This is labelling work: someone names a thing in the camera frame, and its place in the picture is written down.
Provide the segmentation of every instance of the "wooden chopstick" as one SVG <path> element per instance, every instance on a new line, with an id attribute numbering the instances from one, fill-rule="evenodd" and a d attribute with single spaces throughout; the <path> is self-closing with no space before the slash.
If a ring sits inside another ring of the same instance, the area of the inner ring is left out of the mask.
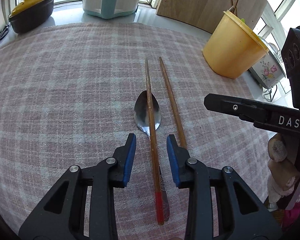
<path id="1" fill-rule="evenodd" d="M 232 9 L 234 8 L 234 5 L 233 5 L 233 0 L 230 0 L 230 3 L 231 3 L 231 6 L 232 6 Z"/>
<path id="2" fill-rule="evenodd" d="M 239 0 L 237 0 L 237 1 L 235 2 L 235 6 L 234 6 L 234 10 L 233 10 L 234 12 L 235 12 L 235 10 L 237 9 L 238 1 L 239 1 Z"/>
<path id="3" fill-rule="evenodd" d="M 148 102 L 148 114 L 149 114 L 150 145 L 151 145 L 152 173 L 153 173 L 153 180 L 154 180 L 155 206 L 157 211 L 158 224 L 163 225 L 164 217 L 163 217 L 162 193 L 161 193 L 161 182 L 160 182 L 160 171 L 159 171 L 160 166 L 159 166 L 159 157 L 158 157 L 158 145 L 157 145 L 157 136 L 155 133 L 152 93 L 151 93 L 149 65 L 148 65 L 147 58 L 145 59 L 145 65 L 146 65 L 147 102 Z"/>
<path id="4" fill-rule="evenodd" d="M 180 119 L 177 103 L 176 103 L 176 100 L 175 100 L 173 92 L 172 92 L 169 77 L 167 75 L 167 71 L 166 71 L 164 63 L 162 61 L 162 58 L 159 57 L 159 60 L 160 60 L 162 75 L 164 77 L 164 82 L 166 84 L 166 88 L 167 88 L 167 91 L 168 91 L 170 104 L 171 104 L 172 112 L 173 112 L 173 115 L 174 115 L 174 120 L 175 120 L 176 125 L 177 125 L 177 131 L 178 131 L 178 136 L 179 136 L 179 139 L 180 139 L 180 145 L 181 145 L 182 148 L 187 149 L 188 146 L 187 146 L 187 141 L 186 141 L 186 137 L 185 137 L 185 132 L 183 131 L 182 122 L 181 122 L 181 119 Z"/>

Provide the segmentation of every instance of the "gloved hand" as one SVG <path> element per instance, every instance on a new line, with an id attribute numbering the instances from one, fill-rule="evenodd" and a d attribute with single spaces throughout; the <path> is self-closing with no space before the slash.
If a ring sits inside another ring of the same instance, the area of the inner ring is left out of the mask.
<path id="1" fill-rule="evenodd" d="M 276 134 L 269 140 L 268 154 L 270 157 L 268 167 L 271 171 L 268 178 L 269 203 L 275 204 L 281 197 L 293 192 L 300 172 L 290 161 L 292 158 L 290 158 L 280 134 Z"/>

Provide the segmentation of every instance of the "metal spoon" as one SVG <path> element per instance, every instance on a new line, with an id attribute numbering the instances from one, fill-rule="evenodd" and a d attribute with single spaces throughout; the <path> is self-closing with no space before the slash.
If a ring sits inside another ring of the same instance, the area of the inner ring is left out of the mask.
<path id="1" fill-rule="evenodd" d="M 153 110 L 154 110 L 154 123 L 155 129 L 160 125 L 161 113 L 157 99 L 155 99 L 152 94 Z M 139 127 L 139 129 L 145 132 L 150 139 L 150 128 L 149 128 L 149 116 L 148 116 L 148 102 L 147 102 L 147 90 L 140 93 L 137 98 L 136 104 L 134 106 L 134 120 Z M 164 221 L 168 221 L 170 217 L 170 209 L 168 203 L 168 197 L 166 189 L 164 187 L 163 176 L 160 169 L 160 179 L 161 179 L 161 192 L 162 192 L 162 202 L 163 202 L 163 216 Z"/>

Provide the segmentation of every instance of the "wooden board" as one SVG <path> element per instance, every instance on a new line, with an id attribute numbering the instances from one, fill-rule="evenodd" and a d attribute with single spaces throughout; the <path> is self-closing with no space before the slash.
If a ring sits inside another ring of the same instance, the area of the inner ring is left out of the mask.
<path id="1" fill-rule="evenodd" d="M 266 3 L 266 0 L 239 0 L 238 17 L 244 18 L 253 29 Z M 230 7 L 230 0 L 161 0 L 156 13 L 213 33 L 223 17 L 223 11 Z"/>

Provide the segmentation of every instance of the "plaid tablecloth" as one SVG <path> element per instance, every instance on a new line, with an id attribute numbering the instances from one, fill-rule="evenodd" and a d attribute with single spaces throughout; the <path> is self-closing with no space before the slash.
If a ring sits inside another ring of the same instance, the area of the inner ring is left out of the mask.
<path id="1" fill-rule="evenodd" d="M 114 192 L 119 239 L 184 236 L 188 190 L 172 181 L 166 138 L 177 131 L 159 56 L 190 155 L 214 168 L 232 166 L 264 200 L 267 133 L 205 109 L 208 93 L 251 97 L 242 78 L 221 77 L 209 68 L 201 53 L 205 43 L 142 24 L 90 23 L 33 31 L 0 49 L 0 214 L 7 224 L 18 232 L 69 166 L 96 165 L 133 132 L 130 183 Z M 162 114 L 157 139 L 170 203 L 164 226 L 156 223 L 149 139 L 133 119 L 135 101 L 146 89 L 145 57 Z"/>

